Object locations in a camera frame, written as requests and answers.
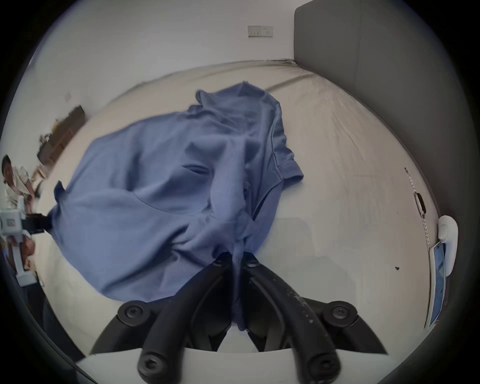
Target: white device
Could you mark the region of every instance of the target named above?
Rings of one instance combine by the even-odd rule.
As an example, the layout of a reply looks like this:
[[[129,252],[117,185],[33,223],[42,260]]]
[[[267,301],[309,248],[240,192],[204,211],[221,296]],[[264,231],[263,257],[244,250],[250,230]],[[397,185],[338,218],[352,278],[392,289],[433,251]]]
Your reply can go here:
[[[458,225],[450,216],[438,219],[438,240],[445,244],[445,275],[452,273],[458,244]]]
[[[13,236],[17,241],[17,246],[12,246],[13,262],[17,270],[17,281],[21,287],[36,283],[36,274],[32,270],[24,270],[22,255],[20,253],[20,244],[24,240],[24,229],[22,220],[25,219],[25,203],[23,196],[18,198],[17,209],[7,209],[0,211],[0,233],[3,237]]]
[[[446,284],[446,263],[444,244],[439,241],[430,248],[430,304],[426,327],[430,328],[435,324],[442,310],[445,296]]]

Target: black clamp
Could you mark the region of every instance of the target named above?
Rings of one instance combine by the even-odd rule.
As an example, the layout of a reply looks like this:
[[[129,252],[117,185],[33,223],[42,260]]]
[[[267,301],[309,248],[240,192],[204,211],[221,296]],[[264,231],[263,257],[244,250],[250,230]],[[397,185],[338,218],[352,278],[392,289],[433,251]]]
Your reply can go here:
[[[175,296],[124,303],[91,354],[142,348],[137,368],[144,381],[178,383],[184,347],[218,350],[231,326],[231,293],[232,259],[225,252]],[[353,305],[302,298],[251,253],[242,261],[241,303],[256,348],[292,348],[301,383],[335,380],[341,368],[336,349],[386,354]]]

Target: phone screen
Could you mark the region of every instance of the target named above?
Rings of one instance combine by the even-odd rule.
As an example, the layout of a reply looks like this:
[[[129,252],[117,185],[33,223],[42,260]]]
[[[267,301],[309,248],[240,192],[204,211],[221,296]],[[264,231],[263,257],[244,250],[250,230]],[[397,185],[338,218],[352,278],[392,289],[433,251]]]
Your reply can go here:
[[[433,258],[435,262],[435,293],[433,296],[432,319],[430,325],[434,323],[442,309],[445,289],[445,254],[444,244],[439,243],[433,249]]]

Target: wooden furniture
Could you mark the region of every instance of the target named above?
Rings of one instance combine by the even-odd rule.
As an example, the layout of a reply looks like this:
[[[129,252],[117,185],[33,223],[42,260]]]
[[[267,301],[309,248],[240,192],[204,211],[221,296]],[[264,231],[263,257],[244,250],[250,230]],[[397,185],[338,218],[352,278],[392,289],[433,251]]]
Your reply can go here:
[[[60,122],[50,136],[50,140],[40,147],[36,155],[40,163],[48,167],[53,166],[69,141],[84,124],[85,112],[81,106],[78,106]]]

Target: bed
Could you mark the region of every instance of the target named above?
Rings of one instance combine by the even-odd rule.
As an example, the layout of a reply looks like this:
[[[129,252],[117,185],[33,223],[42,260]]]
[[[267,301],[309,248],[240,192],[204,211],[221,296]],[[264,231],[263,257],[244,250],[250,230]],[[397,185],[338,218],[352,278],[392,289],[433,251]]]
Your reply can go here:
[[[68,184],[93,139],[148,116],[184,110],[195,103],[197,89],[213,92],[241,81],[280,102],[287,144],[305,175],[282,194],[258,259],[304,297],[355,305],[389,358],[402,361],[427,334],[427,241],[436,238],[435,205],[389,129],[347,92],[291,60],[193,69],[121,95],[73,137],[45,181],[37,211],[52,208],[56,182]],[[410,179],[423,196],[428,237]],[[50,235],[37,235],[36,243],[34,260],[51,307],[88,355],[121,302],[97,293]],[[235,349],[236,341],[224,343],[221,350],[248,350]]]

